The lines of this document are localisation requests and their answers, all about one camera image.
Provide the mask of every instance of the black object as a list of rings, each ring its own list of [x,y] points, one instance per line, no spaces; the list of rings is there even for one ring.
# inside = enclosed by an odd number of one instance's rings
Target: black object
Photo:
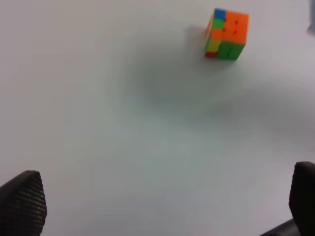
[[[275,227],[261,236],[301,236],[293,219]]]
[[[289,206],[302,236],[315,236],[315,164],[295,164]]]
[[[25,171],[0,187],[0,236],[39,236],[46,216],[39,172]]]

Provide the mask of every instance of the rubik's cube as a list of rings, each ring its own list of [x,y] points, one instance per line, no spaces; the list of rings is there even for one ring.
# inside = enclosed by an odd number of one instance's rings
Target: rubik's cube
[[[207,27],[205,56],[236,60],[246,45],[249,14],[216,8]]]

